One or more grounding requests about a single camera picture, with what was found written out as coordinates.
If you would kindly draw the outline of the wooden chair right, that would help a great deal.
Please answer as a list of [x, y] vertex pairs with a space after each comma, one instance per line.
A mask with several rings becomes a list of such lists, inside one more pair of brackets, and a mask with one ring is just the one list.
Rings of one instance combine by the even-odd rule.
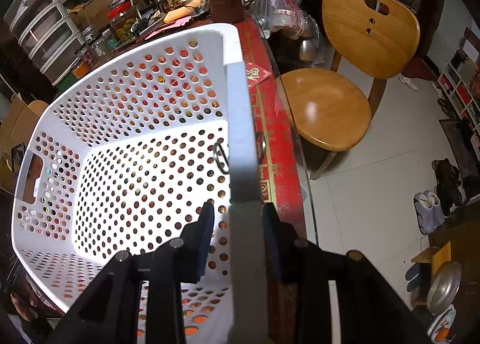
[[397, 0], [322, 0], [321, 13], [330, 66], [281, 77], [298, 134], [325, 153], [312, 180], [365, 138], [388, 80], [413, 59], [421, 37], [416, 16]]

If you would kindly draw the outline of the cardboard box open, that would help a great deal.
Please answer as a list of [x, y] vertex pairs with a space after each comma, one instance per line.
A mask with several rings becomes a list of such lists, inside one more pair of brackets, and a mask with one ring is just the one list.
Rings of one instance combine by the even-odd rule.
[[7, 165], [11, 161], [11, 148], [28, 144], [39, 116], [18, 97], [10, 104], [7, 117], [1, 124], [1, 188], [13, 194], [16, 177]]

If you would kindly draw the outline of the white storage shelf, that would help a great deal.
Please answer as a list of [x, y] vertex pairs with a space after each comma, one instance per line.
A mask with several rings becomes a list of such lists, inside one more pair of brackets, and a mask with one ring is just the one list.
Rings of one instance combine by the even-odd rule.
[[472, 132], [468, 141], [479, 158], [479, 37], [469, 27], [438, 83], [456, 116], [467, 120]]

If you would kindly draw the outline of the pickle glass jar red lid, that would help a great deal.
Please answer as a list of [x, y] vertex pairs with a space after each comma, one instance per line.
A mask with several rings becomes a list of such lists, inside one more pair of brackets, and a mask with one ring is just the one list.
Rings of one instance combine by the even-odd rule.
[[141, 16], [137, 8], [130, 1], [126, 1], [110, 8], [107, 18], [115, 38], [120, 42], [127, 42], [134, 37], [131, 28]]

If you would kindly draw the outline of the white perforated plastic basket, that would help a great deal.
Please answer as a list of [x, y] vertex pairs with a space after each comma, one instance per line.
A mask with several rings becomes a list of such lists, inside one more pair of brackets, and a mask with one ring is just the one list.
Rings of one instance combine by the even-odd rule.
[[224, 251], [209, 249], [198, 283], [181, 284], [184, 343], [267, 341], [257, 139], [241, 48], [227, 23], [151, 41], [86, 75], [38, 120], [11, 243], [64, 316], [116, 253], [153, 252], [198, 220], [209, 197], [178, 170], [197, 146], [182, 138], [219, 128], [212, 156], [229, 181], [230, 236]]

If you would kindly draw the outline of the wooden chair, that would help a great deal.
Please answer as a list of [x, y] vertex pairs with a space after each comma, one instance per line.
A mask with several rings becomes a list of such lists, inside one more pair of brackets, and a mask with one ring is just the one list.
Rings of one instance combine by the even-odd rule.
[[325, 153], [312, 180], [365, 138], [388, 80], [413, 59], [421, 37], [416, 16], [397, 0], [322, 0], [321, 13], [330, 66], [281, 77], [298, 134]]
[[38, 117], [41, 117], [42, 114], [44, 113], [44, 111], [47, 109], [47, 107], [49, 106], [48, 103], [42, 101], [42, 100], [35, 100], [33, 102], [30, 102], [28, 104], [28, 108], [34, 113], [36, 114]]

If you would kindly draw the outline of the grey white slippers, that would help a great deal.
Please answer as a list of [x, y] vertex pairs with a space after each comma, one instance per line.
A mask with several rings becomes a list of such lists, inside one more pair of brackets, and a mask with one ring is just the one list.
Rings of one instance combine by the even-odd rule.
[[416, 193], [413, 197], [413, 205], [421, 234], [434, 233], [438, 227], [444, 224], [445, 217], [440, 200], [431, 190]]

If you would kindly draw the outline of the white plastic bag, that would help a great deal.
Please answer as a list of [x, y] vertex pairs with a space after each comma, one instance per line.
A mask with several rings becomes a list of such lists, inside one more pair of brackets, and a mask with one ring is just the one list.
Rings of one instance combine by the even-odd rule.
[[317, 22], [301, 9], [303, 0], [253, 0], [252, 12], [268, 35], [282, 32], [289, 39], [318, 38]]

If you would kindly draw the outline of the metal pot lid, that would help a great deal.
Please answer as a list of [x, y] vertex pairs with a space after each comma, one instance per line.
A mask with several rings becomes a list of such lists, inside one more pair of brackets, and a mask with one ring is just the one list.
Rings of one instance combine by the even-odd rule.
[[452, 304], [461, 286], [462, 266], [458, 262], [444, 263], [435, 273], [426, 299], [432, 315], [441, 315]]

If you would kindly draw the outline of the wooden chair left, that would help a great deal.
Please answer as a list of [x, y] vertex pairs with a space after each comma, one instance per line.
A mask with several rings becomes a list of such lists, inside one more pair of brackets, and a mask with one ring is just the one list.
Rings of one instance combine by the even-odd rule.
[[47, 107], [49, 106], [48, 103], [42, 101], [42, 100], [35, 100], [33, 102], [30, 102], [28, 104], [28, 108], [34, 113], [36, 114], [38, 117], [41, 117], [42, 114], [44, 113], [44, 111], [47, 109]]

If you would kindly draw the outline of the stacked white food cover tower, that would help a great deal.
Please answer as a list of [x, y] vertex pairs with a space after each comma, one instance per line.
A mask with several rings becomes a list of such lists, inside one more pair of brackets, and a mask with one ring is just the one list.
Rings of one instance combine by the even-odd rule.
[[13, 0], [3, 19], [53, 86], [73, 68], [86, 43], [61, 0]]

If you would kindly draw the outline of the yellow red card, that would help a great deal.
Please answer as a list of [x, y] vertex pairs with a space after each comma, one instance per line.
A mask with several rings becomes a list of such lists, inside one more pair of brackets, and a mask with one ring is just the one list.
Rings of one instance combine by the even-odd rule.
[[254, 88], [257, 84], [267, 80], [272, 75], [272, 72], [258, 66], [252, 62], [246, 63], [247, 87]]

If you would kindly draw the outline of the empty glass jar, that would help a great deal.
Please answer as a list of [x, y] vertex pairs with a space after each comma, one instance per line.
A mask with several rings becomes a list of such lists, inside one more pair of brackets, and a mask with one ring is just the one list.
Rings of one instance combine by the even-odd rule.
[[91, 50], [103, 61], [112, 58], [113, 50], [118, 46], [118, 40], [114, 37], [109, 26], [97, 29], [90, 25], [83, 30], [82, 36]]

